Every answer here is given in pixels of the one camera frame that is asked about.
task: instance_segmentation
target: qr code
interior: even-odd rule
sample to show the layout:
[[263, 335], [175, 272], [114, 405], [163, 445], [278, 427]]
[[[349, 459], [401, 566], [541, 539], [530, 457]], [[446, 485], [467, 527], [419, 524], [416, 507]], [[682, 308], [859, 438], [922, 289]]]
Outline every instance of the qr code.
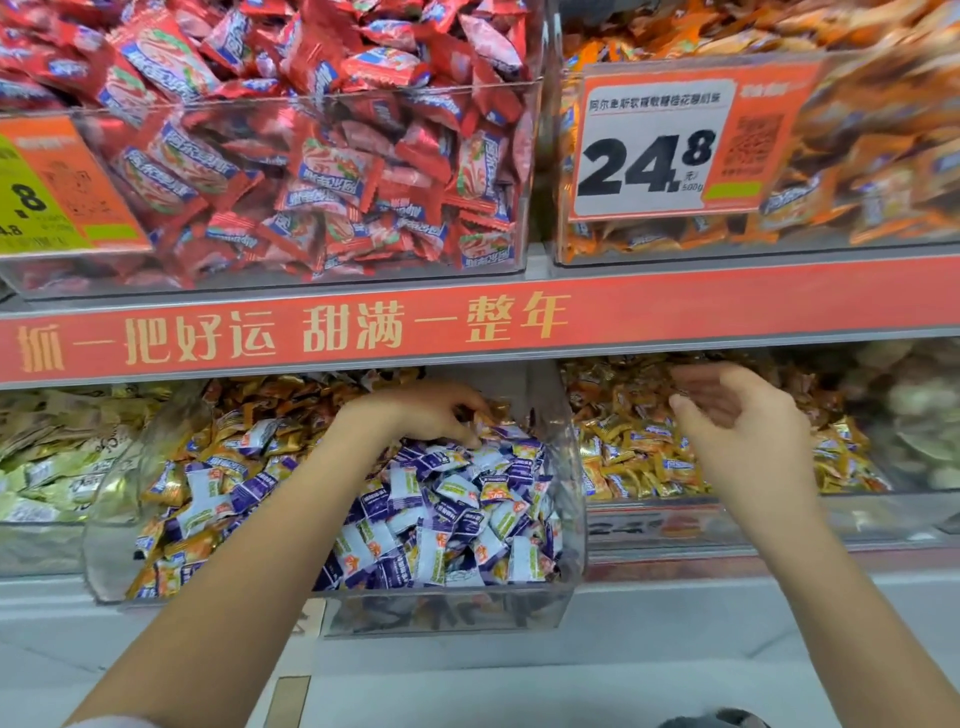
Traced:
[[783, 114], [770, 113], [763, 116], [744, 116], [737, 121], [736, 136], [724, 159], [725, 167], [759, 167], [767, 163], [774, 151]]

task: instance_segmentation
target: candy pile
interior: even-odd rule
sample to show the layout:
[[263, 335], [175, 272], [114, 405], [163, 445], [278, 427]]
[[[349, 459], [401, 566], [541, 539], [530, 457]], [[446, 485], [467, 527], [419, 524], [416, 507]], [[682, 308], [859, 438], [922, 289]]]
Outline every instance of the candy pile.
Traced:
[[839, 389], [871, 415], [891, 472], [960, 489], [960, 339], [898, 339], [845, 348]]
[[[339, 407], [416, 369], [350, 375], [214, 379], [215, 421], [193, 434], [141, 495], [159, 512], [136, 539], [144, 567], [127, 597], [174, 595], [297, 467]], [[482, 587], [558, 575], [560, 518], [548, 494], [544, 447], [507, 419], [474, 417], [483, 441], [397, 443], [377, 462], [316, 588]]]
[[0, 395], [0, 522], [76, 522], [161, 404], [164, 382]]
[[524, 0], [28, 0], [0, 109], [77, 117], [156, 255], [30, 261], [28, 290], [516, 263], [542, 8]]
[[572, 359], [562, 375], [580, 439], [590, 500], [699, 497], [710, 493], [690, 443], [678, 431], [668, 399], [677, 390], [670, 367], [712, 359], [750, 366], [785, 389], [810, 420], [821, 493], [891, 490], [866, 452], [870, 443], [843, 411], [843, 397], [792, 364], [743, 352], [639, 354]]
[[[687, 0], [618, 13], [598, 27], [568, 23], [560, 259], [776, 243], [811, 226], [828, 226], [821, 232], [851, 245], [957, 234], [956, 12], [956, 2], [914, 0], [871, 7]], [[863, 48], [876, 50], [827, 59], [827, 71], [793, 129], [783, 170], [759, 211], [566, 223], [580, 125], [578, 72], [587, 63]]]

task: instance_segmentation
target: forearm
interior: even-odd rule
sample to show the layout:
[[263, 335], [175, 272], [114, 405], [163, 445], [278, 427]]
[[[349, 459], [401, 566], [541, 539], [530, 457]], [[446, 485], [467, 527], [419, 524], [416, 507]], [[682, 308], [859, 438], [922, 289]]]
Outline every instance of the forearm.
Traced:
[[844, 728], [960, 725], [960, 696], [826, 522], [757, 547]]
[[245, 725], [380, 443], [335, 423], [67, 723], [115, 715], [162, 728]]

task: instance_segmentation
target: price number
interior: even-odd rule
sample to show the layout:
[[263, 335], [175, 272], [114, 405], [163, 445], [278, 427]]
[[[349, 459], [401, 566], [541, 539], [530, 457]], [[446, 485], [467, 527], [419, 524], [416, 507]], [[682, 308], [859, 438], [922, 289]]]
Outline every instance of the price number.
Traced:
[[[698, 130], [686, 138], [686, 148], [681, 154], [681, 162], [687, 167], [699, 167], [713, 157], [713, 143], [716, 132], [709, 129]], [[588, 175], [577, 185], [577, 195], [618, 195], [623, 184], [646, 184], [649, 192], [679, 192], [681, 182], [677, 180], [674, 158], [680, 145], [679, 134], [663, 134], [648, 146], [633, 164], [627, 168], [620, 180], [611, 180], [627, 162], [627, 145], [619, 139], [597, 139], [583, 152], [590, 161], [606, 158], [602, 167]]]
[[23, 220], [29, 219], [30, 212], [43, 212], [47, 208], [47, 204], [36, 195], [36, 191], [28, 184], [12, 184], [10, 192], [19, 198], [23, 207], [26, 207], [26, 209], [18, 207], [13, 211], [17, 217]]

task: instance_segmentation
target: price sign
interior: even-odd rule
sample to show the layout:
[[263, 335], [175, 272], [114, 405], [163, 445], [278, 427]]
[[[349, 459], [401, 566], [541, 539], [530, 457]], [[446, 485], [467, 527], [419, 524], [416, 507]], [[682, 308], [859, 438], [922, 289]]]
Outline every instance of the price sign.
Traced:
[[585, 77], [570, 220], [757, 209], [820, 61], [649, 66]]
[[0, 119], [0, 257], [151, 249], [69, 118]]

